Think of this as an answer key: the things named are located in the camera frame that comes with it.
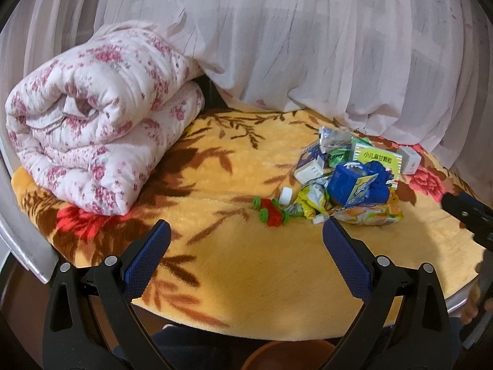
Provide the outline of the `person's right hand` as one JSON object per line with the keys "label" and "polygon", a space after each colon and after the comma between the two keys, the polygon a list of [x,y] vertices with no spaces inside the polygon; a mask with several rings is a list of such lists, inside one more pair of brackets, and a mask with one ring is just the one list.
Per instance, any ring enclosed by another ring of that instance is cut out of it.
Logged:
{"label": "person's right hand", "polygon": [[481,290],[476,282],[470,289],[466,304],[460,314],[460,320],[463,324],[470,324],[478,315]]}

